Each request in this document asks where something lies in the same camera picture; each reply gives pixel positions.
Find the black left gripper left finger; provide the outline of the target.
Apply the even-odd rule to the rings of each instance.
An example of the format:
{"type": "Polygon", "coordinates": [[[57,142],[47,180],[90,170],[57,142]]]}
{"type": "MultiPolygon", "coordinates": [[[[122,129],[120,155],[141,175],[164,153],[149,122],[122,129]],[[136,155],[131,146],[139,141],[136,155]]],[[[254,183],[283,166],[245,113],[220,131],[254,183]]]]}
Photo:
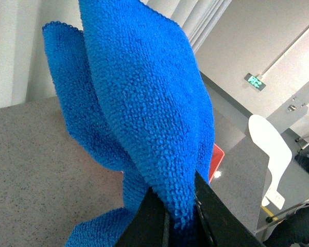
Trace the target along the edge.
{"type": "Polygon", "coordinates": [[[169,246],[169,213],[151,188],[115,246],[169,246]]]}

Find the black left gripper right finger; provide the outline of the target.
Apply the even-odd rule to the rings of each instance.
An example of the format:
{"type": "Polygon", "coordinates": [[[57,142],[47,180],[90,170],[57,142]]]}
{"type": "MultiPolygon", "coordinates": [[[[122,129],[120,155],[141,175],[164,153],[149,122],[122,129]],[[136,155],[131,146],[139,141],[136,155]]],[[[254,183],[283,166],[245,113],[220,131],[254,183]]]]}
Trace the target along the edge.
{"type": "Polygon", "coordinates": [[[195,188],[198,246],[263,246],[229,211],[199,172],[195,174],[195,188]]]}

